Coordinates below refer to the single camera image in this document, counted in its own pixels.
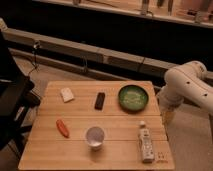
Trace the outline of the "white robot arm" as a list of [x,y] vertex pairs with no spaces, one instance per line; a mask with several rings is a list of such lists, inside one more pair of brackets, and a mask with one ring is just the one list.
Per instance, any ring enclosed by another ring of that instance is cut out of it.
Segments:
[[207,111],[213,141],[213,87],[204,82],[206,66],[200,61],[190,61],[165,72],[165,85],[157,93],[164,124],[174,118],[174,110],[185,99]]

